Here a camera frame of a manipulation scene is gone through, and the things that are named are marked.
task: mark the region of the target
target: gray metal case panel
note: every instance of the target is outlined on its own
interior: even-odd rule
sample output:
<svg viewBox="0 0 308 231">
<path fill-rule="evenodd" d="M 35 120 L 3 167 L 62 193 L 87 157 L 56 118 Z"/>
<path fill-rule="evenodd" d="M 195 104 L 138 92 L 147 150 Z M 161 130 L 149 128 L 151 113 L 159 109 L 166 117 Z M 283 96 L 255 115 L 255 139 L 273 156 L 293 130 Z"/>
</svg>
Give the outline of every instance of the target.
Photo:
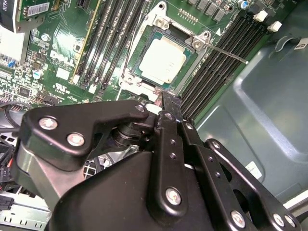
<svg viewBox="0 0 308 231">
<path fill-rule="evenodd" d="M 308 2 L 275 37 L 308 37 Z M 282 203 L 308 189 L 308 47 L 262 48 L 197 125 L 244 165 L 254 161 L 259 180 Z"/>
</svg>

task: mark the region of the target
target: ram slot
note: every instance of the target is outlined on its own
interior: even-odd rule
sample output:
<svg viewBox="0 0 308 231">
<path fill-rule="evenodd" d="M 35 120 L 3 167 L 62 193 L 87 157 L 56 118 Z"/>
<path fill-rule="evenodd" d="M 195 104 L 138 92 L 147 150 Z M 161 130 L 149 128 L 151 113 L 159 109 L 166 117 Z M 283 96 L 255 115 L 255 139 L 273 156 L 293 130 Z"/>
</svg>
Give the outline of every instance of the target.
<svg viewBox="0 0 308 231">
<path fill-rule="evenodd" d="M 93 55 L 93 58 L 91 60 L 89 69 L 86 72 L 86 75 L 90 77 L 90 81 L 95 76 L 97 63 L 99 61 L 99 57 L 100 57 L 101 53 L 104 51 L 105 47 L 108 46 L 108 43 L 109 43 L 108 37 L 111 33 L 114 33 L 113 27 L 114 27 L 114 24 L 117 24 L 117 22 L 118 22 L 117 18 L 118 18 L 118 14 L 119 14 L 119 11 L 121 9 L 122 3 L 123 3 L 123 1 L 120 1 L 120 2 L 113 1 L 113 5 L 112 5 L 112 8 L 111 8 L 112 12 L 109 16 L 109 20 L 106 22 L 105 25 L 103 25 L 103 28 L 102 28 L 103 31 L 102 31 L 101 36 L 99 38 L 97 49 L 95 49 L 95 51 L 94 51 L 94 55 Z"/>
<path fill-rule="evenodd" d="M 107 70 L 107 73 L 106 75 L 104 75 L 102 77 L 102 80 L 101 80 L 101 84 L 102 84 L 102 88 L 104 89 L 114 70 L 115 70 L 115 67 L 116 65 L 118 64 L 119 62 L 119 59 L 121 57 L 121 55 L 123 54 L 124 50 L 125 50 L 125 47 L 129 41 L 129 39 L 131 38 L 133 32 L 135 31 L 136 27 L 137 27 L 137 24 L 138 24 L 138 21 L 140 19 L 140 14 L 141 14 L 141 10 L 143 8 L 143 5 L 146 1 L 143 1 L 143 0 L 139 0 L 139 1 L 136 1 L 138 3 L 134 4 L 134 9 L 133 9 L 133 12 L 132 14 L 129 15 L 129 19 L 127 20 L 127 23 L 125 24 L 125 29 L 122 30 L 122 33 L 119 35 L 119 40 L 117 41 L 118 43 L 118 47 L 115 51 L 115 54 L 114 54 L 114 57 L 110 63 L 110 66 Z"/>
<path fill-rule="evenodd" d="M 98 80 L 101 80 L 101 76 L 103 75 L 103 72 L 105 71 L 105 68 L 106 68 L 106 65 L 110 59 L 110 56 L 112 54 L 112 52 L 116 49 L 117 47 L 117 44 L 119 43 L 119 37 L 121 35 L 121 32 L 123 30 L 125 30 L 125 23 L 127 23 L 127 19 L 129 18 L 129 15 L 131 14 L 132 10 L 133 10 L 133 7 L 134 7 L 134 4 L 137 3 L 137 0 L 133 3 L 133 4 L 128 4 L 129 1 L 126 2 L 126 9 L 125 9 L 125 14 L 122 14 L 122 17 L 120 19 L 120 23 L 118 24 L 118 27 L 117 29 L 115 30 L 116 33 L 113 34 L 113 36 L 110 37 L 110 44 L 111 46 L 108 47 L 108 50 L 104 53 L 101 54 L 101 63 L 99 65 L 99 69 L 97 71 L 97 74 L 96 76 L 98 78 Z"/>
<path fill-rule="evenodd" d="M 248 47 L 243 47 L 243 46 L 238 46 L 237 49 L 234 50 L 234 53 L 238 53 L 239 55 L 248 55 L 247 52 L 250 52 L 251 49 L 254 47 L 252 45 L 255 45 L 254 41 L 259 41 L 262 37 L 262 34 L 259 34 L 258 30 L 251 30 L 250 33 L 247 34 L 245 37 L 248 39 L 248 41 L 242 41 L 241 44 L 249 44 Z M 235 61 L 235 59 L 226 57 L 225 58 L 225 63 L 224 65 L 221 66 L 221 68 L 215 72 L 215 77 L 212 79 L 211 82 L 207 83 L 203 89 L 202 93 L 199 94 L 200 100 L 194 102 L 194 108 L 190 108 L 186 112 L 187 116 L 191 117 L 198 113 L 204 104 L 204 102 L 207 102 L 209 98 L 211 98 L 211 94 L 215 93 L 216 91 L 219 90 L 217 86 L 220 86 L 221 83 L 225 83 L 227 79 L 232 75 L 232 73 L 236 70 L 236 68 L 240 65 L 241 63 L 238 61 Z"/>
<path fill-rule="evenodd" d="M 238 32 L 239 28 L 244 28 L 243 24 L 244 24 L 244 19 L 238 18 L 237 20 L 235 20 L 235 22 L 231 25 L 231 28 L 229 28 L 225 36 L 223 36 L 223 38 L 219 41 L 218 47 L 226 49 L 226 45 L 231 41 L 232 36 L 236 35 L 236 32 Z M 205 63 L 201 66 L 200 71 L 194 78 L 192 78 L 188 87 L 183 92 L 182 98 L 187 99 L 190 97 L 190 95 L 194 92 L 195 88 L 197 87 L 197 84 L 200 84 L 200 81 L 202 81 L 202 76 L 207 71 L 207 67 L 215 62 L 215 59 L 217 58 L 216 56 L 219 54 L 220 53 L 218 51 L 211 52 L 209 57 L 206 59 Z"/>
<path fill-rule="evenodd" d="M 250 21 L 249 16 L 239 16 L 219 41 L 218 47 L 246 57 L 265 35 L 263 27 Z M 212 51 L 182 94 L 184 116 L 189 119 L 198 116 L 240 64 L 233 58 Z"/>
<path fill-rule="evenodd" d="M 93 58 L 93 53 L 98 45 L 98 42 L 100 41 L 103 30 L 106 28 L 106 23 L 109 21 L 108 18 L 110 16 L 112 3 L 115 1 L 116 0 L 109 0 L 102 3 L 103 6 L 100 9 L 98 9 L 99 6 L 97 6 L 95 15 L 93 16 L 93 22 L 90 25 L 90 29 L 85 39 L 82 56 L 77 64 L 75 74 L 82 75 L 89 69 L 89 65 L 91 64 Z"/>
<path fill-rule="evenodd" d="M 222 46 L 222 49 L 234 53 L 236 45 L 241 42 L 250 29 L 251 26 L 249 28 L 244 26 L 241 27 L 241 29 L 235 32 L 236 36 L 233 37 L 233 39 L 228 40 L 228 42 Z M 222 68 L 223 63 L 227 60 L 227 56 L 219 53 L 218 51 L 214 52 L 212 55 L 214 56 L 214 60 L 208 65 L 203 66 L 198 83 L 193 86 L 193 90 L 189 92 L 188 96 L 183 96 L 183 105 L 190 105 L 192 101 L 195 100 L 195 96 L 194 98 L 191 97 L 192 94 L 196 94 L 196 97 L 198 97 L 204 91 L 205 87 L 212 80 L 212 78 L 216 77 L 216 72 Z M 189 107 L 183 109 L 182 112 L 186 113 L 188 108 Z"/>
<path fill-rule="evenodd" d="M 249 52 L 253 49 L 253 47 L 255 45 L 257 45 L 257 43 L 261 40 L 262 36 L 261 35 L 258 35 L 257 36 L 258 38 L 257 39 L 254 39 L 255 41 L 252 42 L 250 44 L 251 48 L 247 48 L 247 52 L 245 52 L 244 55 L 248 55 Z M 232 63 L 230 64 L 232 65 L 232 68 L 230 68 L 226 73 L 223 73 L 223 75 L 226 75 L 228 77 L 230 77 L 232 75 L 232 73 L 241 65 L 241 63 L 239 61 L 235 61 L 234 59 L 232 60 Z M 204 99 L 202 100 L 202 102 L 195 108 L 195 110 L 193 112 L 190 113 L 190 117 L 192 118 L 196 118 L 199 113 L 202 112 L 202 110 L 206 107 L 206 105 L 210 102 L 210 100 L 215 96 L 215 94 L 219 91 L 219 89 L 221 87 L 223 87 L 223 85 L 226 83 L 228 78 L 226 79 L 222 79 L 218 84 L 217 86 L 215 86 L 210 94 L 208 94 L 206 97 L 204 97 Z"/>
</svg>

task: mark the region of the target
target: white connector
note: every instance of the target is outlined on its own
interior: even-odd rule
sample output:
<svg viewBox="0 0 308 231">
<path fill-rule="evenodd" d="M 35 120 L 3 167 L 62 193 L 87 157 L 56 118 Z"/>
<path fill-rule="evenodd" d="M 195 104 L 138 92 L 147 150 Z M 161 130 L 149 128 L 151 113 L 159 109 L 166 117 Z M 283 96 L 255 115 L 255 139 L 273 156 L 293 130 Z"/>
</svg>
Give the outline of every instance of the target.
<svg viewBox="0 0 308 231">
<path fill-rule="evenodd" d="M 271 32 L 277 32 L 281 26 L 282 26 L 282 23 L 279 21 L 276 21 L 272 25 L 268 26 L 268 30 Z"/>
<path fill-rule="evenodd" d="M 260 11 L 259 13 L 255 14 L 254 20 L 256 20 L 257 22 L 263 22 L 266 16 L 268 16 L 268 13 L 266 13 L 266 11 Z"/>
</svg>

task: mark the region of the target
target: screw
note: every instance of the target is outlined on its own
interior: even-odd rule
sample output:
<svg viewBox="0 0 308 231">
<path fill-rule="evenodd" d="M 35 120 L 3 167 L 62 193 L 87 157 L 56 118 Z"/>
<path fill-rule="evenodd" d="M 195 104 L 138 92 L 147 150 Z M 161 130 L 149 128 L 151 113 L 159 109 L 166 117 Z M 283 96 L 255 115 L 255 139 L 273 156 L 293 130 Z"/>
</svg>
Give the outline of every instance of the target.
<svg viewBox="0 0 308 231">
<path fill-rule="evenodd" d="M 143 108 L 142 105 L 136 105 L 135 108 L 136 108 L 138 111 L 140 111 L 140 112 L 144 112 L 144 108 Z"/>
<path fill-rule="evenodd" d="M 165 117 L 167 117 L 170 120 L 173 119 L 173 116 L 170 113 L 165 113 Z"/>
<path fill-rule="evenodd" d="M 186 123 L 186 127 L 187 127 L 188 129 L 193 130 L 193 126 L 192 126 L 191 124 L 189 124 L 189 123 Z"/>
<path fill-rule="evenodd" d="M 58 127 L 57 121 L 52 118 L 42 118 L 39 120 L 38 124 L 42 129 L 45 130 L 54 130 L 56 127 Z"/>
<path fill-rule="evenodd" d="M 85 139 L 78 133 L 71 133 L 67 136 L 67 142 L 75 147 L 80 147 L 85 143 Z"/>
<path fill-rule="evenodd" d="M 296 225 L 295 225 L 294 221 L 292 220 L 292 218 L 290 218 L 288 215 L 284 215 L 284 218 L 289 222 L 289 224 L 290 224 L 293 228 L 296 227 Z"/>
<path fill-rule="evenodd" d="M 202 46 L 202 43 L 198 40 L 192 43 L 192 47 L 194 47 L 195 49 L 199 49 L 201 46 Z"/>
<path fill-rule="evenodd" d="M 232 211 L 231 212 L 231 217 L 234 221 L 234 223 L 240 227 L 240 228 L 244 228 L 245 227 L 245 220 L 243 218 L 243 216 L 238 212 L 238 211 Z"/>
<path fill-rule="evenodd" d="M 157 20 L 155 21 L 155 24 L 156 24 L 156 26 L 158 26 L 158 27 L 163 27 L 163 26 L 165 25 L 165 22 L 164 22 L 163 20 L 161 20 L 161 19 L 157 19 Z"/>
<path fill-rule="evenodd" d="M 213 141 L 213 145 L 215 148 L 220 148 L 220 145 L 216 141 Z"/>
<path fill-rule="evenodd" d="M 278 214 L 274 213 L 274 214 L 273 214 L 273 217 L 274 217 L 275 222 L 276 222 L 279 226 L 284 227 L 284 222 L 283 222 L 282 218 L 281 218 Z"/>
<path fill-rule="evenodd" d="M 181 196 L 175 189 L 168 188 L 166 190 L 167 200 L 173 205 L 179 205 L 181 203 Z"/>
</svg>

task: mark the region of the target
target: black mechanical arm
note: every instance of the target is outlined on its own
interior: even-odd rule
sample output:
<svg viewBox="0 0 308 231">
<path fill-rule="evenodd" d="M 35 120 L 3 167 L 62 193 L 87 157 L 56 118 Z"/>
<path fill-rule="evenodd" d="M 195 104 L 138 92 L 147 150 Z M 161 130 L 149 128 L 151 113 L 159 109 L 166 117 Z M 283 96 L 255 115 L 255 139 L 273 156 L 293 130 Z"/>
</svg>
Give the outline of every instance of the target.
<svg viewBox="0 0 308 231">
<path fill-rule="evenodd" d="M 202 142 L 162 93 L 159 115 L 137 101 L 37 108 L 24 115 L 15 180 L 53 210 L 48 230 L 301 230 L 217 140 Z M 85 180 L 86 160 L 140 152 Z"/>
</svg>

